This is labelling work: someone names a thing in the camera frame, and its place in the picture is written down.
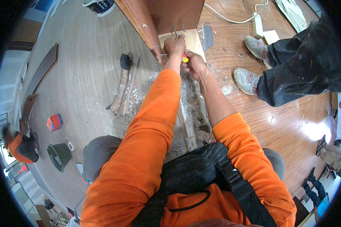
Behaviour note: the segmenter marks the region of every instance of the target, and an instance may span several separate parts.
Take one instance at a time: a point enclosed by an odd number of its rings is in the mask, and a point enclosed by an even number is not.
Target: hand
[[[209,73],[209,70],[203,61],[203,58],[192,51],[185,51],[185,54],[189,58],[188,63],[182,63],[181,66],[183,70],[186,72],[190,72],[193,79],[200,82],[202,76],[205,76]]]
[[[172,36],[164,41],[164,50],[168,54],[168,58],[171,55],[175,55],[182,59],[183,53],[186,49],[186,42],[184,38],[184,34],[181,34],[178,36],[178,39],[176,39],[176,36]]]

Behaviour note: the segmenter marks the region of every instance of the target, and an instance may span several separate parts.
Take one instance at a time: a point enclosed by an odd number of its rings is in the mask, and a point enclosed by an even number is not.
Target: laminate floor
[[[206,2],[224,16],[235,20],[248,18],[254,5],[259,3],[256,0]],[[281,39],[295,34],[273,2],[270,1],[261,16],[264,30],[277,30]],[[201,24],[209,24],[216,31],[214,46],[205,52],[211,72],[262,146],[274,149],[284,157],[286,175],[283,181],[293,195],[300,189],[300,183],[311,167],[316,166],[316,175],[323,169],[322,160],[314,153],[316,140],[322,137],[323,130],[329,130],[325,120],[329,93],[304,97],[278,108],[242,93],[232,79],[232,71],[236,67],[244,67],[261,75],[265,69],[243,44],[244,37],[253,33],[252,23],[230,24],[204,8]],[[64,5],[60,4],[53,18],[48,19],[31,52],[21,101],[28,81],[54,43],[59,44],[58,62],[38,87],[38,97],[29,119],[39,139],[40,159],[35,163],[38,173],[54,198],[63,207],[73,210],[86,193],[86,184],[75,167],[76,163],[83,162],[83,147],[102,135],[122,138],[161,69],[118,8],[98,18],[77,1],[68,1]],[[120,80],[120,55],[129,52],[134,59],[141,56],[133,87],[136,91],[132,95],[129,114],[115,117],[105,107],[112,102]],[[64,124],[60,130],[50,133],[46,121],[57,113],[61,114]],[[51,163],[46,148],[49,143],[66,142],[65,137],[72,141],[75,150],[61,173]],[[178,150],[184,148],[177,123],[166,161],[181,155]]]
[[[318,17],[303,1],[296,1],[302,9],[307,24]],[[206,0],[206,3],[224,17],[234,21],[250,18],[259,0]],[[260,14],[263,30],[276,30],[281,39],[291,38],[296,31],[273,1]],[[256,96],[243,93],[233,80],[235,68],[246,68],[262,75],[264,64],[246,48],[244,38],[253,36],[252,22],[232,24],[204,7],[198,29],[202,24],[212,26],[214,45],[205,51],[207,65],[229,101],[244,117],[251,133],[262,147],[278,151],[284,158],[286,170],[283,182],[292,196],[300,194],[301,183],[316,166],[315,175],[323,170],[323,161],[315,156],[317,140],[330,134],[326,120],[330,93],[305,96],[281,107],[271,107]]]

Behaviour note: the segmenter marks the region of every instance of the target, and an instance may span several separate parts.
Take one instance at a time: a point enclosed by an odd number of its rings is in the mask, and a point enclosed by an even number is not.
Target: black cable
[[[195,207],[197,207],[197,206],[200,206],[202,203],[206,202],[206,200],[207,200],[207,199],[210,197],[210,195],[211,195],[210,191],[208,191],[208,190],[201,190],[200,193],[206,193],[207,195],[206,195],[206,197],[205,197],[202,201],[196,203],[195,205],[192,205],[192,206],[189,206],[189,207],[184,207],[184,208],[178,208],[178,209],[168,209],[168,210],[169,210],[170,212],[178,212],[178,211],[189,210],[189,209],[195,208]]]

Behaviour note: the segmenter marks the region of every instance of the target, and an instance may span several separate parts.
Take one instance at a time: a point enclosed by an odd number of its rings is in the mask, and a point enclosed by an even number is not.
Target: jeans
[[[320,203],[322,202],[322,200],[327,196],[326,192],[325,192],[325,188],[323,187],[321,182],[316,180],[315,177],[313,177],[313,179],[311,179],[311,183],[317,189],[318,195],[310,189],[308,184],[304,185],[303,188],[306,191],[307,196],[312,200],[313,205],[315,207],[318,207],[320,205]]]
[[[291,39],[268,46],[272,69],[263,72],[260,100],[279,107],[309,94],[341,93],[341,43],[325,15]]]
[[[105,135],[93,139],[83,149],[83,175],[90,181],[100,175],[103,165],[109,161],[111,156],[118,149],[122,139],[111,135]],[[285,173],[285,163],[283,157],[276,151],[264,149],[265,156],[271,162],[274,171],[283,179]]]

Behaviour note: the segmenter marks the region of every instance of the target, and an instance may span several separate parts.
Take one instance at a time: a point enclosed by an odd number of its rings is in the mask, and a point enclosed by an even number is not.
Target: small cardboard box
[[[47,121],[47,126],[50,132],[57,131],[63,125],[63,121],[60,114],[50,116]]]

